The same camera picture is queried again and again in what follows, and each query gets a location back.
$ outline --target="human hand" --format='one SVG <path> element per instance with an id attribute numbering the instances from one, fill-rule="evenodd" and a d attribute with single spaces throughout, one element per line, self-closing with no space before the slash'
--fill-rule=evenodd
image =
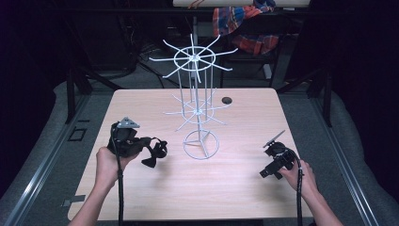
<path id="1" fill-rule="evenodd" d="M 120 158 L 120 166 L 124 170 L 127 164 L 135 159 L 138 154 L 129 157 Z M 118 162 L 117 157 L 111 153 L 106 147 L 100 148 L 96 154 L 97 169 L 96 169 L 96 187 L 104 189 L 111 189 L 118 180 Z"/>
<path id="2" fill-rule="evenodd" d="M 316 184 L 316 178 L 313 173 L 313 170 L 311 169 L 311 165 L 309 163 L 305 162 L 304 160 L 300 160 L 300 164 L 302 167 L 302 196 L 309 197 L 311 195 L 314 195 L 314 192 L 318 193 L 317 189 L 317 184 Z M 294 166 L 291 170 L 287 169 L 280 169 L 279 173 L 281 173 L 282 176 L 287 179 L 288 184 L 296 190 L 297 189 L 297 178 L 298 178 L 298 164 L 296 161 L 294 161 Z"/>

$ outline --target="black cable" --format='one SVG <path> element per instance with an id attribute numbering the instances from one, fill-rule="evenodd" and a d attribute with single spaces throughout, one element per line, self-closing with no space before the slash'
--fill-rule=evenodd
<path id="1" fill-rule="evenodd" d="M 296 162 L 298 164 L 298 178 L 296 183 L 296 214 L 297 214 L 297 224 L 298 226 L 302 226 L 302 176 L 303 170 L 300 164 L 300 159 L 296 155 L 294 151 L 291 150 L 293 155 L 295 156 Z"/>
<path id="2" fill-rule="evenodd" d="M 111 140 L 112 140 L 112 146 L 114 147 L 115 150 L 115 156 L 117 157 L 117 162 L 118 162 L 118 189 L 119 189 L 119 196 L 120 196 L 120 212 L 119 212 L 119 226 L 123 225 L 123 205 L 124 205 L 124 200 L 123 200 L 123 170 L 120 165 L 120 152 L 117 148 L 117 145 L 115 144 L 115 139 L 114 139 L 114 134 L 117 133 L 118 128 L 111 128 Z"/>

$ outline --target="table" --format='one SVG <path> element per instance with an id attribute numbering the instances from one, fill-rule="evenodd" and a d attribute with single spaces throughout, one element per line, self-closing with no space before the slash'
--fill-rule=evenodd
<path id="1" fill-rule="evenodd" d="M 262 146 L 285 130 L 278 141 L 296 151 L 290 128 L 273 89 L 216 89 L 214 106 L 231 97 L 229 107 L 218 109 L 203 125 L 219 139 L 218 152 L 198 160 L 186 154 L 185 136 L 197 125 L 183 123 L 179 89 L 120 89 L 114 93 L 93 146 L 76 196 L 88 196 L 94 185 L 98 149 L 106 146 L 112 123 L 129 117 L 140 125 L 137 137 L 159 137 L 168 142 L 168 155 L 154 169 L 140 163 L 150 157 L 145 149 L 124 172 L 125 220 L 199 220 L 239 218 L 295 218 L 295 191 L 285 179 L 262 178 L 260 171 L 272 162 Z M 82 206 L 74 202 L 72 219 Z M 118 183 L 105 199 L 99 220 L 118 219 Z M 304 217 L 311 212 L 302 202 Z"/>

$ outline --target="white wire rack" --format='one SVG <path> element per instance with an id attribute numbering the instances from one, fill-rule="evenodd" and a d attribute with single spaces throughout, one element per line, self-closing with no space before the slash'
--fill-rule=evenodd
<path id="1" fill-rule="evenodd" d="M 213 97 L 216 89 L 214 89 L 214 67 L 231 71 L 215 64 L 216 57 L 234 53 L 236 50 L 215 54 L 211 50 L 211 46 L 215 44 L 220 37 L 217 37 L 211 44 L 206 47 L 197 46 L 193 41 L 193 35 L 190 36 L 191 46 L 178 48 L 167 43 L 164 43 L 170 48 L 176 50 L 173 58 L 154 59 L 152 61 L 173 61 L 176 65 L 176 70 L 163 76 L 169 78 L 177 73 L 180 85 L 180 98 L 173 95 L 173 97 L 182 104 L 182 110 L 177 112 L 165 112 L 165 114 L 174 115 L 181 114 L 184 118 L 184 123 L 176 129 L 176 131 L 183 128 L 186 124 L 196 124 L 196 130 L 189 133 L 183 142 L 184 151 L 191 157 L 196 159 L 207 159 L 215 155 L 219 148 L 219 140 L 212 131 L 206 130 L 202 125 L 210 120 L 217 121 L 221 124 L 226 124 L 214 117 L 215 111 L 222 108 L 227 108 L 230 105 L 214 106 Z M 182 73 L 186 72 L 189 76 L 189 89 L 182 89 Z M 202 83 L 201 77 L 204 79 L 203 96 L 199 96 L 199 83 Z M 208 77 L 210 77 L 210 87 L 208 88 Z M 184 99 L 184 91 L 189 91 L 188 100 Z"/>

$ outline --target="red plaid shirt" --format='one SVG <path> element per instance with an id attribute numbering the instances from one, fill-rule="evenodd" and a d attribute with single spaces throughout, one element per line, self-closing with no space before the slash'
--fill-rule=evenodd
<path id="1" fill-rule="evenodd" d="M 253 6 L 215 8 L 213 18 L 214 35 L 228 35 L 233 32 L 243 20 L 259 15 L 260 13 L 273 11 L 274 6 L 275 4 L 272 1 L 266 3 L 266 5 L 260 5 L 254 1 Z M 269 51 L 273 50 L 278 41 L 279 37 L 267 34 L 260 36 L 239 35 L 232 40 L 232 43 L 237 48 L 257 56 L 259 54 L 267 54 Z"/>

